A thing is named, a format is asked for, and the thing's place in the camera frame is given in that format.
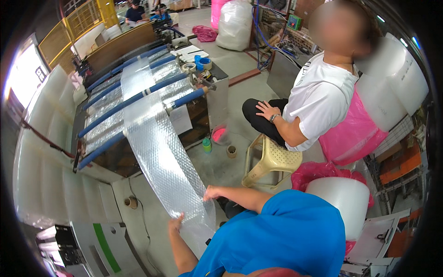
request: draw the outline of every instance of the control box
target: control box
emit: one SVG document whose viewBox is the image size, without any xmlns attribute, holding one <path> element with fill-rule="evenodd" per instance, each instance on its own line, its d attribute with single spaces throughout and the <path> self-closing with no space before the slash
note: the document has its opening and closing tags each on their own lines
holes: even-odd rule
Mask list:
<svg viewBox="0 0 443 277">
<path fill-rule="evenodd" d="M 302 20 L 303 19 L 298 16 L 289 15 L 287 27 L 294 31 L 300 30 L 302 27 Z"/>
</svg>

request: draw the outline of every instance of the pink powder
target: pink powder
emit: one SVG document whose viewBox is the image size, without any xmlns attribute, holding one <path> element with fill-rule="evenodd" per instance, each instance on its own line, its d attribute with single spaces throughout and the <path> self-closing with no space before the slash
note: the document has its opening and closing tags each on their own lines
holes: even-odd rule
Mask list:
<svg viewBox="0 0 443 277">
<path fill-rule="evenodd" d="M 214 134 L 212 134 L 212 139 L 214 141 L 218 141 L 220 139 L 220 137 L 223 136 L 225 131 L 226 131 L 226 128 L 218 129 L 217 131 L 214 132 Z"/>
</svg>

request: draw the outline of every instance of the pink plastic bag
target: pink plastic bag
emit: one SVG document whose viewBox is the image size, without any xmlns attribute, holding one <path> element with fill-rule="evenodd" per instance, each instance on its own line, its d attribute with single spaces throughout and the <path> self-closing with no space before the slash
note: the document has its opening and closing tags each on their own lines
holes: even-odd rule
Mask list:
<svg viewBox="0 0 443 277">
<path fill-rule="evenodd" d="M 217 38 L 217 33 L 214 30 L 203 25 L 192 27 L 192 32 L 197 35 L 197 39 L 201 42 L 211 42 Z"/>
<path fill-rule="evenodd" d="M 211 27 L 218 29 L 218 21 L 220 20 L 220 15 L 222 14 L 222 7 L 229 0 L 212 0 L 211 1 Z"/>
<path fill-rule="evenodd" d="M 375 125 L 354 91 L 345 120 L 320 136 L 319 142 L 326 159 L 343 166 L 372 153 L 388 134 Z"/>
<path fill-rule="evenodd" d="M 331 162 L 307 162 L 301 164 L 299 169 L 291 175 L 292 189 L 305 192 L 309 182 L 323 177 L 345 177 L 366 185 L 366 179 L 360 172 L 354 171 L 351 173 L 348 169 L 338 169 Z M 374 198 L 369 194 L 368 208 L 372 206 L 374 206 Z"/>
</svg>

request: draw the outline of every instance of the blue hose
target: blue hose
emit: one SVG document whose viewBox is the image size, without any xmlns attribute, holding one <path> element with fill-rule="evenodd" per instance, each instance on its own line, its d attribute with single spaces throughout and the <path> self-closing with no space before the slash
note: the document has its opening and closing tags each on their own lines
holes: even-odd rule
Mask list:
<svg viewBox="0 0 443 277">
<path fill-rule="evenodd" d="M 110 85 L 107 89 L 103 90 L 99 95 L 92 98 L 86 105 L 82 107 L 82 110 L 86 111 L 87 108 L 92 106 L 94 103 L 96 103 L 98 100 L 102 99 L 105 95 L 113 91 L 114 89 L 118 88 L 120 86 L 120 80 Z"/>
<path fill-rule="evenodd" d="M 190 94 L 185 95 L 182 98 L 175 100 L 174 104 L 172 105 L 172 108 L 176 109 L 176 108 L 180 107 L 181 105 L 191 102 L 192 100 L 194 100 L 197 97 L 200 97 L 204 94 L 205 94 L 205 91 L 203 90 L 203 88 L 199 88 L 198 90 L 194 90 Z"/>
<path fill-rule="evenodd" d="M 114 145 L 114 143 L 119 142 L 120 140 L 124 139 L 123 132 L 118 133 L 117 135 L 110 138 L 107 142 L 105 142 L 102 146 L 95 149 L 92 153 L 90 153 L 88 156 L 86 156 L 84 159 L 82 159 L 77 166 L 77 170 L 80 170 L 87 166 L 90 162 L 92 162 L 95 158 L 100 156 L 104 151 L 108 150 L 111 146 Z"/>
<path fill-rule="evenodd" d="M 94 83 L 92 83 L 92 85 L 88 87 L 88 91 L 92 91 L 96 86 L 100 85 L 104 80 L 106 80 L 109 77 L 111 77 L 111 73 L 108 72 L 105 75 L 103 75 L 101 78 L 96 80 Z"/>
<path fill-rule="evenodd" d="M 170 57 L 167 57 L 167 58 L 161 59 L 161 60 L 159 60 L 159 61 L 157 61 L 157 62 L 153 62 L 153 63 L 151 64 L 151 69 L 154 69 L 154 68 L 156 68 L 156 67 L 158 67 L 158 66 L 161 66 L 162 64 L 165 64 L 165 63 L 167 63 L 167 62 L 172 62 L 173 60 L 175 60 L 175 56 L 170 56 Z"/>
<path fill-rule="evenodd" d="M 114 68 L 113 70 L 111 70 L 110 72 L 106 73 L 104 76 L 102 76 L 101 78 L 99 78 L 97 81 L 95 81 L 94 83 L 92 83 L 92 85 L 88 86 L 87 90 L 88 91 L 92 91 L 96 86 L 100 85 L 104 80 L 106 80 L 107 78 L 111 77 L 112 75 L 114 75 L 115 73 L 119 72 L 120 70 L 122 70 L 123 68 L 127 67 L 128 65 L 130 65 L 131 63 L 137 61 L 137 57 L 140 56 L 141 58 L 145 58 L 148 56 L 151 56 L 155 53 L 158 53 L 164 49 L 167 48 L 167 45 L 162 45 L 159 46 L 157 48 L 151 49 L 149 51 L 146 51 L 140 55 L 137 55 L 135 57 L 132 57 L 131 59 L 125 61 L 123 64 L 117 66 L 116 68 Z"/>
<path fill-rule="evenodd" d="M 277 49 L 276 47 L 272 47 L 271 45 L 269 45 L 269 43 L 268 43 L 268 41 L 264 38 L 264 35 L 263 35 L 263 33 L 261 32 L 261 29 L 258 27 L 258 10 L 259 10 L 259 5 L 256 5 L 256 17 L 254 18 L 254 11 L 251 11 L 251 13 L 252 13 L 252 19 L 253 19 L 253 21 L 254 21 L 254 23 L 255 23 L 255 31 L 256 31 L 256 44 L 257 44 L 257 59 L 258 59 L 258 61 L 257 61 L 257 68 L 259 68 L 259 65 L 260 65 L 260 63 L 262 63 L 262 62 L 260 62 L 260 55 L 259 55 L 259 50 L 258 50 L 258 33 L 257 33 L 257 31 L 259 31 L 260 32 L 260 35 L 261 35 L 261 37 L 262 37 L 262 39 L 263 39 L 263 41 L 267 44 L 267 46 L 269 46 L 271 49 Z M 283 52 L 285 52 L 286 54 L 288 54 L 288 55 L 290 55 L 290 56 L 292 56 L 292 57 L 294 57 L 294 55 L 292 54 L 292 53 L 290 53 L 290 52 L 288 52 L 288 51 L 286 51 L 286 50 L 284 50 L 284 49 L 281 49 Z M 267 60 L 266 60 L 266 62 L 264 62 L 263 63 L 263 65 L 259 68 L 260 70 L 269 62 L 269 60 L 271 59 L 271 57 L 269 57 Z"/>
<path fill-rule="evenodd" d="M 186 78 L 187 74 L 186 73 L 181 73 L 179 75 L 176 75 L 174 77 L 171 77 L 169 79 L 164 80 L 163 82 L 160 82 L 156 85 L 153 85 L 152 87 L 149 88 L 149 90 L 152 92 L 157 91 L 161 88 L 166 87 L 167 85 L 170 85 L 172 83 L 175 83 L 176 81 L 182 80 L 184 78 Z M 134 103 L 137 100 L 142 99 L 144 96 L 144 92 L 139 92 L 136 95 L 132 96 L 131 98 L 129 98 L 128 100 L 118 104 L 117 106 L 113 107 L 112 109 L 110 109 L 109 111 L 107 111 L 106 113 L 104 113 L 101 117 L 97 118 L 94 122 L 92 122 L 91 124 L 89 124 L 86 128 L 84 128 L 82 131 L 80 131 L 78 133 L 78 138 L 82 138 L 84 137 L 84 135 L 86 135 L 90 130 L 94 129 L 97 125 L 99 125 L 100 123 L 102 123 L 103 121 L 105 121 L 108 117 L 112 116 L 113 114 L 115 114 L 116 112 L 122 110 L 124 107 L 129 106 L 130 104 Z"/>
</svg>

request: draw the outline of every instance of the plastic stool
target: plastic stool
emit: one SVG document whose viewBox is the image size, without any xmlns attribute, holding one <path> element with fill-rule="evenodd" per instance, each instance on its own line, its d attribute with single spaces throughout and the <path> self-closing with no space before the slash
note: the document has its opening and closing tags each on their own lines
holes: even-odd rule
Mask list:
<svg viewBox="0 0 443 277">
<path fill-rule="evenodd" d="M 256 145 L 262 146 L 262 154 L 260 161 L 248 172 L 249 167 L 249 152 Z M 260 134 L 246 150 L 246 166 L 245 176 L 241 180 L 241 184 L 245 187 L 262 186 L 270 187 L 272 189 L 278 188 L 286 179 L 299 168 L 302 163 L 302 153 L 289 151 L 279 145 L 264 134 Z M 261 177 L 272 171 L 280 171 L 282 175 L 284 172 L 288 174 L 282 178 L 276 185 L 266 185 L 255 183 Z"/>
</svg>

